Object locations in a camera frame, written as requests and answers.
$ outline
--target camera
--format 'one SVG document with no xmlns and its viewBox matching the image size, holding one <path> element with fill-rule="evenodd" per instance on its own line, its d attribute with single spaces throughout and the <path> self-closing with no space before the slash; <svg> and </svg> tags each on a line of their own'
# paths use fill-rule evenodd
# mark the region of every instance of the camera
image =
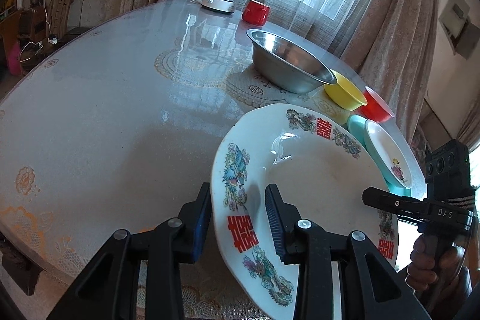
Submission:
<svg viewBox="0 0 480 320">
<path fill-rule="evenodd" d="M 449 202 L 475 194 L 470 186 L 469 149 L 458 140 L 450 140 L 425 158 L 427 197 L 440 202 Z"/>
</svg>

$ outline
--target red chinese character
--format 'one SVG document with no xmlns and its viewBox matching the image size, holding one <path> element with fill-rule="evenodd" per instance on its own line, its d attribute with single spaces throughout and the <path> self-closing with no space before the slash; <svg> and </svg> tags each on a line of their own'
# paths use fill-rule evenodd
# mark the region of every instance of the red chinese character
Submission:
<svg viewBox="0 0 480 320">
<path fill-rule="evenodd" d="M 317 120 L 317 134 L 330 140 L 332 135 L 332 124 L 319 118 Z"/>
<path fill-rule="evenodd" d="M 242 253 L 258 244 L 250 216 L 228 216 L 230 229 L 233 236 L 233 245 Z"/>
<path fill-rule="evenodd" d="M 391 240 L 384 240 L 380 239 L 378 242 L 378 250 L 380 253 L 387 259 L 393 258 L 393 249 L 395 248 L 395 244 Z"/>
</svg>

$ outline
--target yellow bowl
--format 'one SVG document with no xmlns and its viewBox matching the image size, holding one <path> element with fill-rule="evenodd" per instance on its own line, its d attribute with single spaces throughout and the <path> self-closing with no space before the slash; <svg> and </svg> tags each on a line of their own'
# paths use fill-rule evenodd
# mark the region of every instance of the yellow bowl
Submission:
<svg viewBox="0 0 480 320">
<path fill-rule="evenodd" d="M 333 102 L 338 106 L 343 107 L 345 110 L 355 110 L 360 106 L 365 106 L 367 100 L 363 96 L 362 92 L 346 77 L 338 72 L 332 70 L 333 74 L 337 77 L 337 84 L 324 85 L 325 92 Z"/>
</svg>

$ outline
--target glossy tablecloth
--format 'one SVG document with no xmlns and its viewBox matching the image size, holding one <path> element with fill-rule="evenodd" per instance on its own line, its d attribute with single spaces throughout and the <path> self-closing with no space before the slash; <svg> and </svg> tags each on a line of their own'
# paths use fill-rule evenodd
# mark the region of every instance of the glossy tablecloth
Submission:
<svg viewBox="0 0 480 320">
<path fill-rule="evenodd" d="M 69 283 L 116 229 L 151 229 L 193 200 L 220 141 L 249 110 L 292 103 L 347 121 L 323 88 L 298 95 L 262 77 L 245 34 L 252 26 L 239 17 L 189 0 L 153 4 L 83 34 L 16 86 L 0 104 L 0 230 L 16 247 Z M 311 42 L 263 29 L 364 87 Z M 383 126 L 409 163 L 412 196 L 424 197 L 405 139 L 393 120 Z M 200 261 L 181 272 L 186 316 L 263 316 L 224 265 L 213 229 Z"/>
</svg>

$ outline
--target red bowl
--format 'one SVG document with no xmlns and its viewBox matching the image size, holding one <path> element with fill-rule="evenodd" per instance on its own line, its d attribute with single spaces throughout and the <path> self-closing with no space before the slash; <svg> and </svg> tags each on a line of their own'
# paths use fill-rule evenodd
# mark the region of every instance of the red bowl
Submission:
<svg viewBox="0 0 480 320">
<path fill-rule="evenodd" d="M 386 102 L 373 91 L 370 87 L 365 87 L 363 95 L 367 99 L 367 105 L 361 106 L 360 110 L 369 120 L 375 122 L 385 122 L 391 118 L 395 118 L 392 109 L 388 107 Z"/>
</svg>

